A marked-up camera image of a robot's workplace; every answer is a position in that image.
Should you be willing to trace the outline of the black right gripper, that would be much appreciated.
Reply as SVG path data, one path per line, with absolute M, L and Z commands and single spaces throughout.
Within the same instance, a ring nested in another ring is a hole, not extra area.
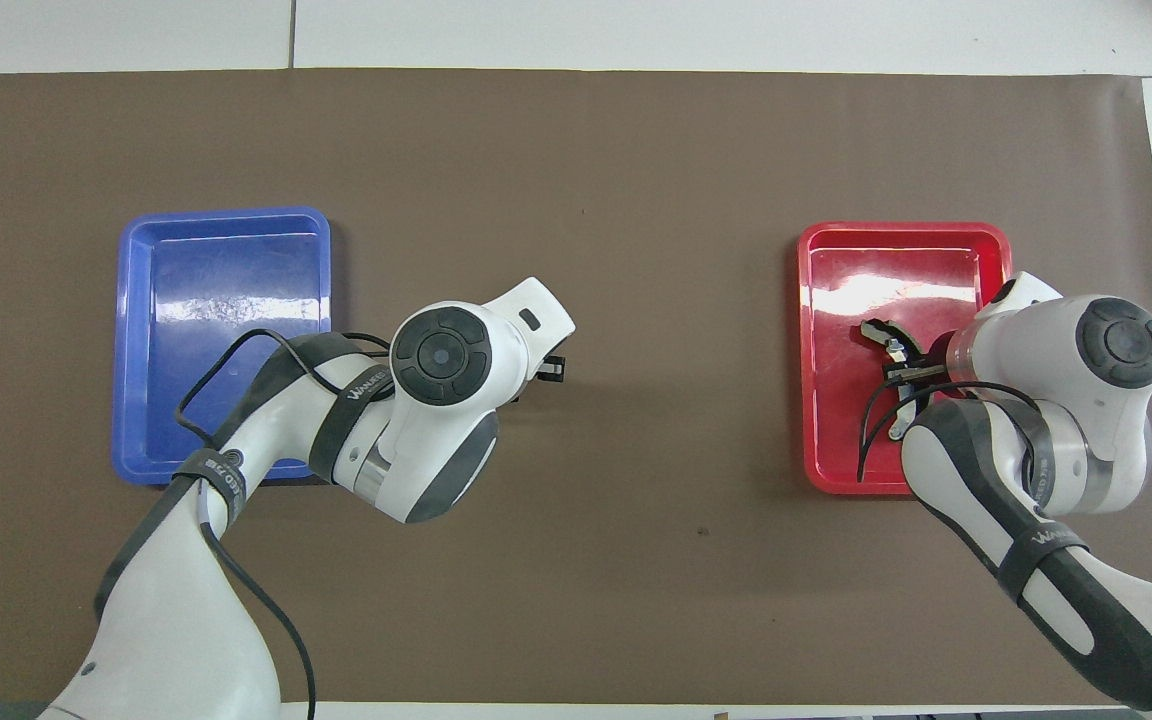
M 950 382 L 947 363 L 948 346 L 954 338 L 954 331 L 947 331 L 940 338 L 935 338 L 929 350 L 925 351 L 925 365 L 910 365 L 908 363 L 890 363 L 882 365 L 882 387 L 931 387 Z M 929 402 L 941 400 L 941 397 L 957 397 L 956 389 L 946 389 L 934 395 L 925 397 Z

